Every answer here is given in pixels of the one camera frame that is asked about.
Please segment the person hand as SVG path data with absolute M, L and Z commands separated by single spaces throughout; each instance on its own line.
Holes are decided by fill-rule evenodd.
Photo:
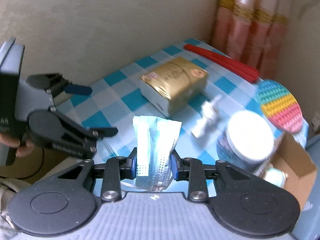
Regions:
M 35 145 L 28 139 L 24 145 L 20 143 L 20 140 L 13 138 L 7 134 L 1 134 L 1 143 L 16 149 L 16 156 L 19 158 L 25 157 L 31 154 L 35 148 Z

